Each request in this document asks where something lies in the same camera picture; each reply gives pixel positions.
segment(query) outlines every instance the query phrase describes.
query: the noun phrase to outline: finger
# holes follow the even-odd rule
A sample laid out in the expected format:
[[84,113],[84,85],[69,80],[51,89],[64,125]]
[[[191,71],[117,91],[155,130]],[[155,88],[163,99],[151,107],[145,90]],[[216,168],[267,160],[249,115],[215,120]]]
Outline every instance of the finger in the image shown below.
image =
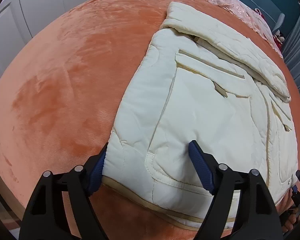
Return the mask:
[[289,221],[294,224],[297,221],[297,217],[295,214],[289,216]]
[[281,229],[282,229],[282,232],[284,232],[284,233],[288,232],[288,229],[285,226],[281,227]]
[[291,222],[289,220],[287,220],[285,223],[284,223],[284,226],[290,231],[293,229],[293,225],[291,224]]
[[299,208],[295,208],[295,209],[292,211],[292,213],[293,213],[293,214],[297,214],[298,211],[299,211]]

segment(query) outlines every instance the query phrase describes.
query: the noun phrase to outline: orange blanket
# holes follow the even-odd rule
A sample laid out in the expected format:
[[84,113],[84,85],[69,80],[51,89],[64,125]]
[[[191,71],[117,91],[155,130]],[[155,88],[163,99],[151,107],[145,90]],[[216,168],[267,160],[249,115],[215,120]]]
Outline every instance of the orange blanket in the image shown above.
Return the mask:
[[[0,175],[24,206],[45,170],[67,172],[108,141],[123,93],[171,1],[249,37],[280,67],[292,98],[300,168],[298,89],[280,56],[250,27],[204,0],[91,0],[37,34],[0,79]],[[90,199],[110,239],[195,235],[104,186]]]

